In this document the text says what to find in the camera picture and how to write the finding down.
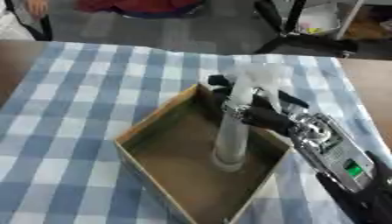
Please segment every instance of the black glove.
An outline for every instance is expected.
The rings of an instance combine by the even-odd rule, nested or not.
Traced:
[[[392,184],[392,171],[372,152],[366,153],[374,161],[374,180],[360,192],[345,191],[322,173],[316,177],[355,224],[390,224],[392,185],[389,183]]]

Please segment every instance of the red object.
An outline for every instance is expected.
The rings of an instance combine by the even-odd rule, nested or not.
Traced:
[[[116,6],[123,11],[170,12],[200,0],[78,0],[80,11],[103,11]]]

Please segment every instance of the green light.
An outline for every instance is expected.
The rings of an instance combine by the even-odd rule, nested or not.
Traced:
[[[345,170],[347,171],[348,175],[355,178],[356,176],[360,175],[363,170],[362,168],[355,163],[352,159],[346,161]]]

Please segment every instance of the tray bottom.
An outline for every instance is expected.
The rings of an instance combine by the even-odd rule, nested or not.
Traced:
[[[241,170],[218,170],[210,159],[217,132],[218,127],[194,109],[131,152],[200,224],[233,218],[276,163],[248,151]]]

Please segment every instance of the wooden box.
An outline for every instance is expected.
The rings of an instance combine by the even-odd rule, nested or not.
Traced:
[[[244,166],[220,171],[211,151],[221,116],[211,92],[194,85],[115,140],[122,164],[182,223],[235,223],[289,148],[251,129]]]

